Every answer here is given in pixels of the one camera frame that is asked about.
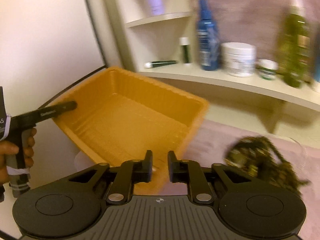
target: curved shelf edge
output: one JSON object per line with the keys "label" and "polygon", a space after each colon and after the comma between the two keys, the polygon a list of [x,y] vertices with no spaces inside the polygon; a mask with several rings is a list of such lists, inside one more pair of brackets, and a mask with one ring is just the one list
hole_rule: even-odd
{"label": "curved shelf edge", "polygon": [[148,77],[185,80],[245,90],[320,111],[319,93],[313,91],[306,84],[301,89],[292,88],[279,78],[269,81],[262,79],[257,74],[248,78],[234,77],[223,70],[205,71],[195,64],[192,67],[177,64],[143,69],[140,73]]}
{"label": "curved shelf edge", "polygon": [[176,12],[176,13],[167,13],[167,14],[161,14],[157,16],[152,16],[149,18],[143,18],[140,20],[136,20],[133,22],[128,22],[124,26],[126,28],[131,28],[143,24],[148,24],[148,23],[154,23],[154,22],[161,22],[165,20],[172,20],[172,19],[178,19],[178,18],[184,18],[184,17],[190,17],[192,16],[192,12]]}

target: ribbed gray surface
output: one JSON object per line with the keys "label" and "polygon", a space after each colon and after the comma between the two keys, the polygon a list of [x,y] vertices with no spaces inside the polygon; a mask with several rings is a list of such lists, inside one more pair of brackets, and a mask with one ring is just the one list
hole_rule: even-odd
{"label": "ribbed gray surface", "polygon": [[[109,207],[100,221],[72,240],[245,240],[226,228],[214,211],[187,196],[133,196]],[[290,237],[287,240],[298,240]]]}

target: pink wall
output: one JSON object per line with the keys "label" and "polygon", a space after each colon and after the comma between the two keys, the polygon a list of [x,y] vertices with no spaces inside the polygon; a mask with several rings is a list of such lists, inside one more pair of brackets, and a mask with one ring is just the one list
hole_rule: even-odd
{"label": "pink wall", "polygon": [[[255,45],[258,58],[275,59],[276,36],[289,0],[209,0],[209,3],[222,41]],[[320,0],[304,0],[304,4],[314,33],[320,19]]]}

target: metal screw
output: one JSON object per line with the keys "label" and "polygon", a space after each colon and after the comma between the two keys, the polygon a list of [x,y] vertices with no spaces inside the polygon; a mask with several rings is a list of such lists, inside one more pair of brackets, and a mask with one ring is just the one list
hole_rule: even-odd
{"label": "metal screw", "polygon": [[199,201],[209,201],[210,199],[212,199],[212,197],[209,195],[209,194],[206,194],[206,193],[201,193],[201,194],[198,194],[196,196],[197,200]]}
{"label": "metal screw", "polygon": [[119,193],[113,193],[113,194],[109,195],[108,199],[111,201],[121,201],[124,199],[124,196]]}

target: yellow plastic bin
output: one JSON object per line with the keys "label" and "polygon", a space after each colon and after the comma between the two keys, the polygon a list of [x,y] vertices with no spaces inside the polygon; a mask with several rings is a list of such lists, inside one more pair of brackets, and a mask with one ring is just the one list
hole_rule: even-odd
{"label": "yellow plastic bin", "polygon": [[168,181],[168,152],[182,157],[208,108],[203,98],[117,67],[95,74],[54,103],[69,100],[77,109],[54,121],[95,163],[119,166],[153,152],[152,181],[134,190],[144,195],[156,195]]}

